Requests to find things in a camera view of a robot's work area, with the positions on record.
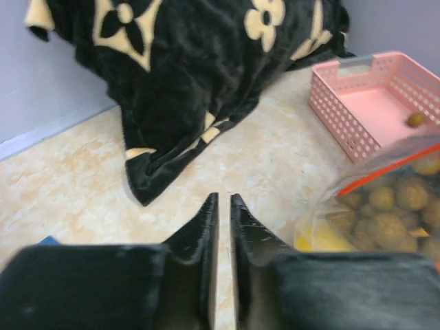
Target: blanket with floral pattern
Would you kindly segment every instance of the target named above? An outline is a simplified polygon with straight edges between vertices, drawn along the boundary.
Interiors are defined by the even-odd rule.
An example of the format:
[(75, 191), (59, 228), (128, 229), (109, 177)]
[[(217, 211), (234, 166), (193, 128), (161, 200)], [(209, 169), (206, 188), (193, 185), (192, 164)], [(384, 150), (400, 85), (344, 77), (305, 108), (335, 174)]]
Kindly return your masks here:
[(282, 72), (351, 55), (340, 0), (31, 0), (25, 24), (106, 80), (145, 206)]

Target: pink plastic basket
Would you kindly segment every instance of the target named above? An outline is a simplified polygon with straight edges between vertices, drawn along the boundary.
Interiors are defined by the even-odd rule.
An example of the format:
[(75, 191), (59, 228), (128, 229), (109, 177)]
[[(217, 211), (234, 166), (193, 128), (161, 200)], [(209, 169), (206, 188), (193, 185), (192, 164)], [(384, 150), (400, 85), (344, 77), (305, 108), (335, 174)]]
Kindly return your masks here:
[[(440, 79), (405, 54), (332, 60), (312, 72), (309, 104), (352, 162), (440, 125)], [(424, 113), (429, 123), (410, 128), (406, 120), (414, 112)]]

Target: basket handle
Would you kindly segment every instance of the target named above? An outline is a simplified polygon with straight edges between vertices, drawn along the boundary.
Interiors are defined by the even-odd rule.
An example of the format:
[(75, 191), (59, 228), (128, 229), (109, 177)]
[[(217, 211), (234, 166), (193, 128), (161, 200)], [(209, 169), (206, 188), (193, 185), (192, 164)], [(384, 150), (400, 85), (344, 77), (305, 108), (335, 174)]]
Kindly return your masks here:
[(369, 68), (373, 65), (374, 55), (363, 55), (358, 57), (343, 58), (339, 60), (340, 69), (348, 69), (352, 67), (359, 67), (365, 65)]

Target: gray wall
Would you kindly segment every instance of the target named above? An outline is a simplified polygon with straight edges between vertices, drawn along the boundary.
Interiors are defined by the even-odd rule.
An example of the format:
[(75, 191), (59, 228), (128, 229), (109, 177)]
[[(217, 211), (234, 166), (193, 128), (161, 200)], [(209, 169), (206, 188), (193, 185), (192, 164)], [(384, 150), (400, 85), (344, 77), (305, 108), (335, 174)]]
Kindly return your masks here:
[(28, 136), (0, 158), (113, 105), (105, 83), (75, 63), (73, 47), (55, 34), (44, 43), (25, 29), (27, 5), (3, 1), (0, 10), (0, 143)]
[(398, 50), (440, 76), (440, 0), (344, 0), (344, 5), (353, 53)]

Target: beige floor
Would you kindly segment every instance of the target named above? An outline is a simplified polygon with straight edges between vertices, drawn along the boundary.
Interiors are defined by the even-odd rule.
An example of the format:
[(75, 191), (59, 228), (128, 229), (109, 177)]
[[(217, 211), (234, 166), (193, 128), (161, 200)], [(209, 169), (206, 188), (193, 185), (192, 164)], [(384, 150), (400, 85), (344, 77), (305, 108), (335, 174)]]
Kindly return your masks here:
[(282, 239), (293, 219), (348, 159), (307, 105), (310, 70), (285, 74), (258, 108), (208, 147), (151, 205), (124, 176), (118, 109), (0, 163), (0, 267), (47, 235), (62, 243), (152, 243), (170, 236), (220, 193), (217, 329), (233, 329), (229, 197)]

